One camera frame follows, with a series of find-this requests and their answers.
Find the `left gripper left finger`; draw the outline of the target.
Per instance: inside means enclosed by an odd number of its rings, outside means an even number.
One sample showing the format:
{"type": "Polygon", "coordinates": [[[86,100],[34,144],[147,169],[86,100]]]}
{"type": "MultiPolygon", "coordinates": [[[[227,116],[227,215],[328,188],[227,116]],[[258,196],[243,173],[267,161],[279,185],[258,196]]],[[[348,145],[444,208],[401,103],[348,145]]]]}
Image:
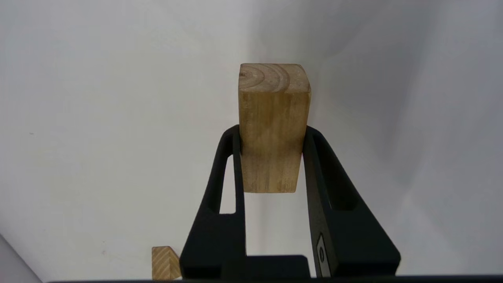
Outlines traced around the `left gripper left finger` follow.
{"type": "Polygon", "coordinates": [[[234,125],[222,134],[190,233],[182,249],[183,279],[218,279],[222,267],[246,257],[246,211],[241,172],[240,132],[234,125]],[[228,158],[233,159],[235,212],[221,214],[223,181],[228,158]]]}

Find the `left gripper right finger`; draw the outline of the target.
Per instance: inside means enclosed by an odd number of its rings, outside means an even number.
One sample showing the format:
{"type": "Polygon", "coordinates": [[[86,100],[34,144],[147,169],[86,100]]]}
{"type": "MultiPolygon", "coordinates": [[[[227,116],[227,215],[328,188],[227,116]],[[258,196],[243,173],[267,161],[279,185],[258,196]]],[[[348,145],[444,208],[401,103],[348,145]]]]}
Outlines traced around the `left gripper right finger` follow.
{"type": "Polygon", "coordinates": [[[401,256],[323,134],[303,144],[312,252],[318,277],[395,276],[401,256]]]}

